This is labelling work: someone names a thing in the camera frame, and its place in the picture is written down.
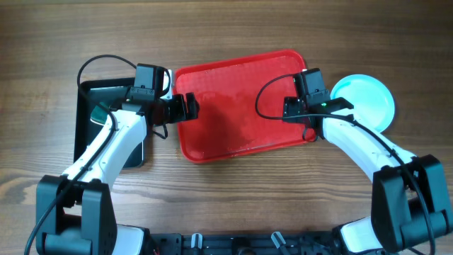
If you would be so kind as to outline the red plastic tray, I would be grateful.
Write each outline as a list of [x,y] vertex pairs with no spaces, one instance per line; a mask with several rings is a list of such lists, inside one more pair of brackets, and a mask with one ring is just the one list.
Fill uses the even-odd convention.
[[194,93],[200,105],[196,120],[178,124],[185,158],[206,163],[314,141],[312,129],[280,120],[285,97],[296,94],[291,75],[304,69],[294,50],[179,69],[175,93]]

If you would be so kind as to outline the green yellow sponge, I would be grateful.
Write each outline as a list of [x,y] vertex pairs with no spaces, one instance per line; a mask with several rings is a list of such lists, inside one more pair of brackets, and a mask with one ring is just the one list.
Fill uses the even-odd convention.
[[95,108],[91,111],[90,121],[97,125],[104,126],[107,121],[108,113],[105,112],[99,106],[95,106]]

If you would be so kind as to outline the light blue plate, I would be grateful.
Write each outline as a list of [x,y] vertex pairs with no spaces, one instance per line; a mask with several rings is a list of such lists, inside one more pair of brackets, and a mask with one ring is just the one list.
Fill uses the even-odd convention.
[[383,132],[392,123],[396,107],[390,90],[380,80],[365,74],[342,78],[333,87],[331,99],[344,98],[367,122]]

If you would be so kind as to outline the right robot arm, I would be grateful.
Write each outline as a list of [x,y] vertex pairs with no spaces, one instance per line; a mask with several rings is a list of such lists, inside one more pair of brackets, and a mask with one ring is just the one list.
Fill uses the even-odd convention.
[[396,253],[452,233],[452,206],[440,161],[417,157],[377,132],[344,98],[308,106],[284,99],[288,123],[304,123],[341,148],[372,182],[371,215],[343,225],[352,253],[383,249]]

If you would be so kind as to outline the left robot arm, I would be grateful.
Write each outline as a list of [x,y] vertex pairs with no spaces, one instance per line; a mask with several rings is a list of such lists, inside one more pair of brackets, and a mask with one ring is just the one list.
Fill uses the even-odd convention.
[[24,252],[34,244],[39,254],[155,254],[149,229],[117,223],[110,189],[149,126],[194,120],[199,110],[193,93],[119,99],[106,108],[106,122],[85,152],[61,176],[40,180],[36,226]]

